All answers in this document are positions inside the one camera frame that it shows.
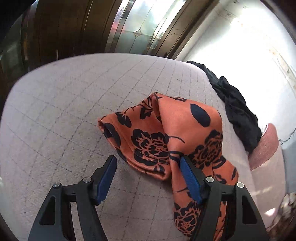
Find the orange black floral garment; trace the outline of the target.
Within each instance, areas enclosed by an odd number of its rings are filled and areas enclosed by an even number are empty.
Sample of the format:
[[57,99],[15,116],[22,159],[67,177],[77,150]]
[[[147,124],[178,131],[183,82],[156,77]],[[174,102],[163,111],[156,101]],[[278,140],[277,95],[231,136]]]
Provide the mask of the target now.
[[98,127],[130,166],[171,180],[174,223],[188,237],[200,222],[202,206],[192,199],[180,159],[189,157],[222,184],[238,181],[237,169],[222,155],[222,118],[211,106],[155,92],[136,106],[102,117]]

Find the beige patterned crumpled garment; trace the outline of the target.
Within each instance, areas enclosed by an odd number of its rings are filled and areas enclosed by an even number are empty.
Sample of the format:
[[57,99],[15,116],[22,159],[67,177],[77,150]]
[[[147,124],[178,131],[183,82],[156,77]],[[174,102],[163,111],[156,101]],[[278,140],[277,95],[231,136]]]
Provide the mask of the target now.
[[272,241],[296,241],[296,209],[295,192],[283,197],[272,225],[267,228],[269,240]]

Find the pink quilted pillow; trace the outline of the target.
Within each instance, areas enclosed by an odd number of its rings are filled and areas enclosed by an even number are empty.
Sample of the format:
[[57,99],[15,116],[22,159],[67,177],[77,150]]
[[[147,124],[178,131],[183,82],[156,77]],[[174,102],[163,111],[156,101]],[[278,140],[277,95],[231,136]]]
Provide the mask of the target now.
[[285,164],[275,126],[267,124],[258,146],[249,155],[255,190],[250,192],[264,225],[272,225],[286,191]]

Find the grey blue pillow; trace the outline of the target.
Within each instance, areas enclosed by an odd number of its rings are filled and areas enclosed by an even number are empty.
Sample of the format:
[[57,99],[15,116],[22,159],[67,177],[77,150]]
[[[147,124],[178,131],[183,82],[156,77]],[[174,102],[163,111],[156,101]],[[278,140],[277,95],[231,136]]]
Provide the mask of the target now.
[[286,140],[280,142],[285,165],[286,193],[295,192],[296,183],[296,142],[295,130]]

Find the black crumpled garment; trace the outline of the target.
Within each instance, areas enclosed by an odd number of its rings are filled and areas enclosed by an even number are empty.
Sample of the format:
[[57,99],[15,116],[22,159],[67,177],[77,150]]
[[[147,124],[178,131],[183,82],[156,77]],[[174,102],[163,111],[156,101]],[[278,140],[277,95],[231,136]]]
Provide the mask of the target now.
[[262,132],[258,126],[257,116],[247,107],[240,91],[229,84],[224,76],[218,78],[204,64],[188,61],[203,70],[212,88],[225,104],[227,118],[233,125],[234,132],[241,140],[245,150],[251,154],[258,146]]

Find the pink quilted mattress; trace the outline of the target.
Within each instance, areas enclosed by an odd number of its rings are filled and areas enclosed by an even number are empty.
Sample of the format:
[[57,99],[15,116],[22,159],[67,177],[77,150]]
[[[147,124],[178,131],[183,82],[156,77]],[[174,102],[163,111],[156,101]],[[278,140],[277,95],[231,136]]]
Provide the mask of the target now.
[[13,86],[1,116],[1,215],[28,240],[52,184],[78,183],[109,155],[118,166],[96,207],[108,240],[186,240],[175,228],[171,182],[123,161],[97,127],[99,118],[135,106],[153,92],[213,106],[223,120],[223,155],[256,200],[248,154],[224,102],[196,66],[133,54],[84,55],[44,65]]

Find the wooden glass panel door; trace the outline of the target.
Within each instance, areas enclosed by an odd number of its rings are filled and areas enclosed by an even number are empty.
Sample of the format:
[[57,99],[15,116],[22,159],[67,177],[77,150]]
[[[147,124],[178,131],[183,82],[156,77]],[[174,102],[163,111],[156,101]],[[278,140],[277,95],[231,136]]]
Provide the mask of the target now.
[[217,1],[1,1],[1,77],[128,52],[174,59]]

